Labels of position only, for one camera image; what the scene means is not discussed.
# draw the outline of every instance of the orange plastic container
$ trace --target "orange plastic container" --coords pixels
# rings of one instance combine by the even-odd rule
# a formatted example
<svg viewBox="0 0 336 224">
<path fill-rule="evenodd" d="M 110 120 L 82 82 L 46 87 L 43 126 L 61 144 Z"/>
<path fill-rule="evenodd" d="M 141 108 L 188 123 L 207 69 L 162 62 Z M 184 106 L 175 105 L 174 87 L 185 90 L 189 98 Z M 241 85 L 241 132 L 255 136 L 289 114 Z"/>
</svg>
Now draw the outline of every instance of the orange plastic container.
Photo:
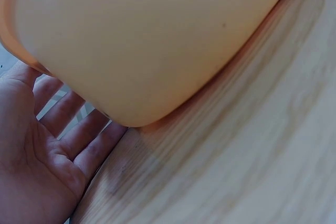
<svg viewBox="0 0 336 224">
<path fill-rule="evenodd" d="M 278 0 L 0 0 L 0 39 L 113 120 L 152 123 L 199 90 Z"/>
</svg>

